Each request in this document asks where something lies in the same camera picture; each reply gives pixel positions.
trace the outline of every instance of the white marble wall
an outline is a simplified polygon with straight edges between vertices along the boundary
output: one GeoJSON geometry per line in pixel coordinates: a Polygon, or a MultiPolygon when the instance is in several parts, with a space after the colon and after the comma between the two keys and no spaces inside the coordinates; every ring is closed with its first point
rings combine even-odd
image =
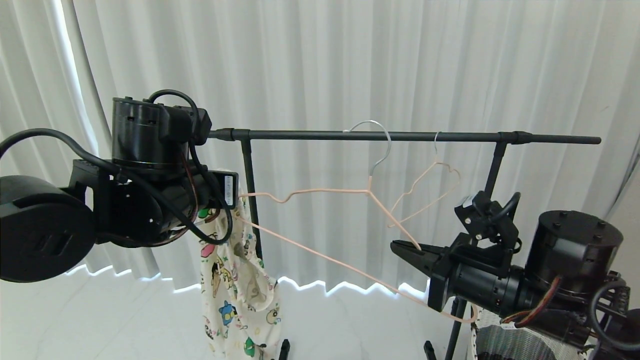
{"type": "MultiPolygon", "coordinates": [[[[378,288],[327,295],[322,284],[278,287],[291,360],[425,359],[426,339],[444,358],[452,322],[402,297],[378,288]]],[[[82,268],[34,284],[0,282],[0,301],[2,360],[211,358],[198,288],[174,293],[160,278],[82,268]]],[[[455,359],[464,358],[468,334],[464,325],[455,359]]]]}

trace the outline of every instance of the white curtain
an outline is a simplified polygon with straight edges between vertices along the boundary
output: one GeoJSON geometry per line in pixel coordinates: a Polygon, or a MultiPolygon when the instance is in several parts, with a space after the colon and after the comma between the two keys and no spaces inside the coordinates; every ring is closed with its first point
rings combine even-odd
{"type": "MultiPolygon", "coordinates": [[[[16,107],[2,108],[3,137],[52,126],[84,136],[83,145],[108,158],[111,98],[142,99],[161,88],[192,96],[209,111],[214,128],[342,130],[373,119],[389,131],[601,136],[601,145],[508,147],[493,198],[504,203],[522,192],[516,224],[527,250],[545,210],[607,214],[640,134],[635,1],[63,0],[70,67],[56,35],[55,4],[2,5],[8,11],[0,16],[11,20],[3,26],[13,29],[3,28],[1,35],[3,81],[13,85],[6,94],[2,84],[1,100],[16,107]],[[8,54],[5,42],[22,50],[8,54]],[[70,81],[69,68],[76,70],[77,83],[70,81]],[[32,83],[29,88],[16,85],[20,71],[30,80],[19,86],[32,83]],[[48,106],[52,102],[60,112],[48,106]]],[[[385,146],[254,141],[257,189],[281,197],[301,188],[365,187],[367,169],[385,146]]],[[[62,184],[73,156],[60,145],[51,147],[43,153],[46,148],[18,146],[10,151],[15,163],[3,159],[3,167],[39,171],[62,184]]],[[[439,143],[438,156],[461,172],[462,182],[410,220],[409,232],[422,243],[450,244],[463,229],[453,207],[484,188],[492,154],[492,144],[439,143]]],[[[432,143],[394,142],[391,156],[376,169],[374,192],[393,205],[434,156],[432,143]]],[[[212,168],[244,176],[237,143],[210,140],[200,157],[212,168]]],[[[445,170],[432,171],[396,216],[428,204],[455,181],[445,170]]],[[[385,281],[424,289],[426,277],[388,248],[399,231],[387,229],[382,213],[363,196],[303,195],[284,205],[259,199],[258,209],[269,229],[385,281]]],[[[369,285],[267,234],[262,244],[273,275],[298,284],[320,279],[328,288],[341,281],[369,285]]],[[[159,270],[183,287],[199,281],[197,247],[192,236],[153,250],[101,245],[86,262],[94,270],[108,264],[117,271],[132,268],[141,277],[159,270]]],[[[525,258],[523,251],[516,260],[525,258]]]]}

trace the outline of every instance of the cartoon print clothing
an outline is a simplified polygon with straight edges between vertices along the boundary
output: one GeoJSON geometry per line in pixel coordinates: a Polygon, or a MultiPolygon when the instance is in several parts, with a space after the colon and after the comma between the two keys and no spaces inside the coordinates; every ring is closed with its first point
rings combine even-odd
{"type": "MultiPolygon", "coordinates": [[[[255,253],[255,236],[250,225],[236,218],[250,219],[246,198],[238,200],[231,239],[224,245],[201,241],[201,283],[205,333],[215,359],[258,359],[276,357],[280,341],[280,304],[275,280],[264,271],[255,253]]],[[[211,218],[204,209],[199,218],[211,218]]],[[[213,238],[227,232],[225,212],[201,225],[213,238]]]]}

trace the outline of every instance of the metal hook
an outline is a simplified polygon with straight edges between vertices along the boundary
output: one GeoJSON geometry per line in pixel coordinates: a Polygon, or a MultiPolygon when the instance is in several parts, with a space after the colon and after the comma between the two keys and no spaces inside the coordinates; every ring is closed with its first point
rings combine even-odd
{"type": "Polygon", "coordinates": [[[438,134],[440,134],[439,131],[436,133],[436,136],[433,138],[433,148],[436,149],[436,156],[438,156],[438,134]]]}
{"type": "Polygon", "coordinates": [[[375,120],[365,120],[365,121],[361,121],[357,124],[355,124],[354,126],[351,127],[351,129],[348,130],[342,130],[343,133],[350,133],[352,132],[356,127],[366,123],[366,122],[370,122],[372,124],[376,124],[377,126],[380,126],[382,128],[382,131],[385,132],[385,135],[387,136],[387,152],[385,153],[385,155],[382,157],[382,159],[378,160],[375,164],[373,164],[373,166],[371,167],[371,169],[369,170],[369,176],[373,176],[373,170],[378,166],[378,164],[380,164],[382,161],[385,161],[385,159],[387,158],[387,156],[389,156],[389,153],[391,152],[391,135],[389,135],[389,132],[387,131],[387,129],[382,126],[382,124],[380,124],[379,122],[375,121],[375,120]]]}

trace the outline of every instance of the clothes hanger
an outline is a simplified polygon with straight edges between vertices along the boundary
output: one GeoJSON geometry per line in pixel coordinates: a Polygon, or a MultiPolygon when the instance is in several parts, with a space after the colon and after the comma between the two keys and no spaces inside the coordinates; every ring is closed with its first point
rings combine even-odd
{"type": "MultiPolygon", "coordinates": [[[[375,196],[375,194],[373,194],[371,192],[371,183],[372,183],[373,171],[375,170],[375,168],[382,161],[384,161],[389,156],[389,153],[391,151],[391,136],[389,135],[389,132],[387,131],[387,129],[384,126],[382,126],[382,124],[380,124],[379,122],[374,121],[374,120],[361,121],[361,122],[355,124],[351,129],[344,130],[344,132],[350,132],[350,131],[354,130],[356,127],[358,127],[359,125],[364,124],[366,122],[370,122],[372,124],[376,124],[376,125],[380,126],[382,128],[382,130],[384,131],[385,135],[387,136],[387,142],[388,142],[387,151],[386,151],[384,157],[382,157],[382,159],[380,159],[376,163],[374,163],[373,166],[371,167],[371,169],[369,170],[369,178],[368,178],[368,181],[367,181],[367,188],[366,189],[350,190],[350,189],[333,189],[333,188],[313,188],[313,189],[306,189],[306,190],[296,190],[296,191],[290,193],[284,200],[280,200],[280,199],[276,198],[275,196],[271,195],[270,193],[266,193],[266,192],[246,193],[246,194],[241,194],[238,197],[266,196],[266,197],[269,197],[270,199],[274,200],[277,203],[283,204],[283,203],[289,201],[289,199],[291,199],[291,197],[293,195],[300,194],[300,193],[314,193],[314,192],[362,193],[362,194],[365,194],[368,197],[370,197],[376,203],[376,205],[384,212],[384,214],[387,216],[387,218],[389,218],[389,220],[391,220],[391,222],[394,225],[398,226],[400,231],[403,234],[405,234],[411,240],[411,242],[414,244],[414,246],[416,246],[416,248],[418,250],[420,250],[421,249],[420,244],[417,241],[415,241],[413,236],[411,236],[411,234],[409,234],[409,232],[400,224],[400,222],[398,222],[393,217],[393,215],[391,215],[391,212],[384,207],[384,205],[380,202],[380,200],[378,200],[378,198],[375,196]]],[[[297,242],[295,242],[295,241],[293,241],[291,239],[288,239],[285,236],[282,236],[282,235],[280,235],[280,234],[278,234],[278,233],[276,233],[274,231],[271,231],[271,230],[269,230],[269,229],[267,229],[265,227],[262,227],[262,226],[260,226],[258,224],[254,224],[253,222],[250,222],[250,221],[248,221],[246,219],[238,217],[237,220],[241,221],[241,222],[244,222],[245,224],[251,225],[252,227],[254,227],[256,229],[264,231],[265,233],[273,235],[276,238],[279,238],[279,239],[284,240],[284,241],[286,241],[288,243],[291,243],[291,244],[293,244],[293,245],[295,245],[295,246],[297,246],[297,247],[299,247],[299,248],[301,248],[303,250],[309,251],[312,254],[318,255],[323,259],[327,259],[328,261],[331,261],[332,263],[336,263],[336,264],[338,264],[340,266],[343,266],[344,268],[350,269],[350,270],[352,270],[352,271],[354,271],[354,272],[356,272],[356,273],[358,273],[358,274],[360,274],[360,275],[362,275],[362,276],[364,276],[364,277],[366,277],[366,278],[368,278],[368,279],[370,279],[370,280],[372,280],[374,282],[377,282],[377,283],[381,284],[382,286],[390,289],[391,291],[396,292],[400,296],[406,297],[406,298],[408,298],[409,300],[411,300],[413,302],[416,302],[416,303],[418,303],[418,304],[420,304],[422,306],[428,307],[428,305],[424,301],[422,301],[421,299],[418,299],[418,298],[416,298],[416,297],[414,297],[412,295],[409,295],[407,293],[403,293],[399,289],[397,289],[397,288],[395,288],[395,287],[393,287],[393,286],[391,286],[391,285],[389,285],[389,284],[387,284],[387,283],[385,283],[385,282],[383,282],[383,281],[381,281],[379,279],[376,279],[375,277],[373,277],[373,276],[371,276],[371,275],[369,275],[369,274],[367,274],[367,273],[365,273],[365,272],[363,272],[363,271],[361,271],[361,270],[359,270],[359,269],[357,269],[357,268],[355,268],[355,267],[353,267],[351,265],[345,264],[345,263],[343,263],[341,261],[338,261],[336,259],[331,258],[330,256],[324,255],[324,254],[322,254],[322,253],[320,253],[318,251],[310,249],[310,248],[308,248],[308,247],[306,247],[306,246],[304,246],[304,245],[302,245],[300,243],[297,243],[297,242]]],[[[444,316],[446,316],[446,317],[448,317],[448,318],[450,318],[450,319],[452,319],[454,321],[457,321],[457,322],[473,323],[473,322],[475,322],[477,320],[478,310],[477,310],[477,307],[474,304],[471,305],[471,308],[472,308],[472,316],[469,319],[458,318],[456,316],[453,316],[453,315],[451,315],[449,313],[444,313],[444,312],[441,312],[440,314],[442,314],[442,315],[444,315],[444,316]]]]}
{"type": "MultiPolygon", "coordinates": [[[[447,163],[444,163],[442,161],[438,161],[438,134],[440,134],[440,132],[438,131],[436,133],[436,136],[433,138],[433,147],[436,151],[435,157],[433,158],[433,163],[427,168],[427,170],[425,170],[411,185],[411,189],[406,192],[403,193],[402,195],[400,195],[400,197],[396,200],[396,203],[394,204],[394,206],[391,208],[390,212],[393,213],[394,210],[396,209],[397,205],[400,203],[400,200],[403,199],[403,197],[410,195],[413,192],[413,189],[415,188],[415,185],[417,183],[420,182],[420,180],[422,180],[422,178],[429,173],[429,171],[431,171],[431,169],[435,168],[436,165],[441,165],[443,167],[446,167],[447,170],[451,173],[451,172],[455,172],[458,175],[458,181],[450,188],[447,190],[447,192],[443,193],[441,196],[439,196],[439,198],[435,199],[434,201],[430,202],[429,204],[427,204],[427,206],[423,207],[422,209],[414,212],[413,214],[407,216],[406,218],[398,221],[400,224],[402,224],[403,222],[411,219],[412,217],[418,215],[419,213],[422,213],[423,211],[427,210],[428,208],[430,208],[433,204],[435,204],[436,202],[444,199],[444,197],[446,197],[447,195],[449,195],[459,184],[460,184],[460,180],[461,180],[461,176],[460,176],[460,172],[455,169],[455,168],[451,168],[451,166],[447,163]]],[[[387,227],[394,227],[396,226],[395,224],[387,224],[387,227]]]]}

